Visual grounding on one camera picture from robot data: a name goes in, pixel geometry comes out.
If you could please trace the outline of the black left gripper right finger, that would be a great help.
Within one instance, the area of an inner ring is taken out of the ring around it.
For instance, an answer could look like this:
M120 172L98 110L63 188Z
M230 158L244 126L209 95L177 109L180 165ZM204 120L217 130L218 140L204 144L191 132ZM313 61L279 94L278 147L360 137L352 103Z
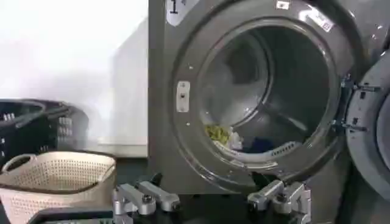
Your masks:
M312 222L311 190L302 182L286 183L275 175L251 172L257 190L247 195L248 210L253 213L267 209L280 215L292 215L293 222Z

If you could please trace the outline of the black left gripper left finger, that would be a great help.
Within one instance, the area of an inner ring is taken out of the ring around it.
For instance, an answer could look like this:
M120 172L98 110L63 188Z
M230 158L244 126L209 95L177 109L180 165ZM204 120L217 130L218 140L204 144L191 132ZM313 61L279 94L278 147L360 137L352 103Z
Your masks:
M177 212L181 201L177 194L160 187L163 175L155 173L148 180L136 184L119 184L112 190L113 223L133 223L131 212L152 215L160 208L164 212Z

